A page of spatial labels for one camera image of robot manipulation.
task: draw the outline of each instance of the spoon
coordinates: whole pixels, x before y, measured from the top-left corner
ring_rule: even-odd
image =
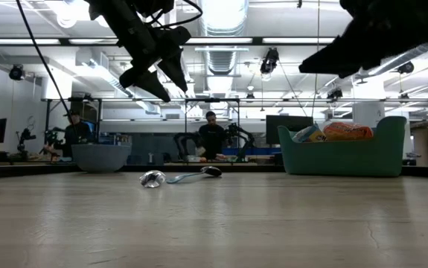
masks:
[[[219,177],[222,176],[222,171],[216,167],[203,167],[200,169],[199,173],[191,173],[191,174],[184,174],[184,175],[178,175],[172,179],[168,179],[166,182],[167,183],[177,183],[182,181],[183,179],[190,177],[190,176],[199,176],[202,174],[207,174],[210,176],[215,176],[215,177]]]

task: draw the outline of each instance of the black shirt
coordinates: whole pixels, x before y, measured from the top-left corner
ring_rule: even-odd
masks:
[[[222,153],[222,141],[226,139],[226,134],[221,126],[206,124],[199,128],[199,134],[203,140],[207,159],[215,159],[218,153]]]
[[[72,157],[71,146],[73,144],[79,144],[81,140],[92,141],[92,131],[89,129],[88,124],[80,122],[75,124],[78,137],[74,134],[73,125],[69,125],[65,128],[65,144],[62,144],[60,149],[63,150],[63,157]]]

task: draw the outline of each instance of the table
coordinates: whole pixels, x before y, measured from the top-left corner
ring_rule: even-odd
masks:
[[[428,267],[428,179],[140,175],[0,179],[0,267]]]

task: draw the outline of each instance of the man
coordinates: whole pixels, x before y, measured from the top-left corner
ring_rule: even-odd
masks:
[[[70,124],[65,128],[65,143],[54,146],[57,150],[63,150],[63,157],[73,157],[73,153],[71,151],[71,146],[73,144],[83,144],[92,141],[92,132],[89,129],[88,124],[81,121],[80,113],[71,109],[69,116],[71,117],[71,122],[73,122],[73,124]]]
[[[222,154],[222,142],[226,139],[226,133],[221,126],[217,125],[217,116],[214,112],[207,112],[205,118],[207,124],[199,128],[199,134],[204,141],[204,156],[212,160],[216,159],[217,154]]]

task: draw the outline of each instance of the green bin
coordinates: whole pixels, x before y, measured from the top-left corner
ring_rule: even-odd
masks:
[[[364,141],[296,143],[286,127],[278,127],[285,171],[297,175],[399,176],[406,119],[383,118],[374,137]]]

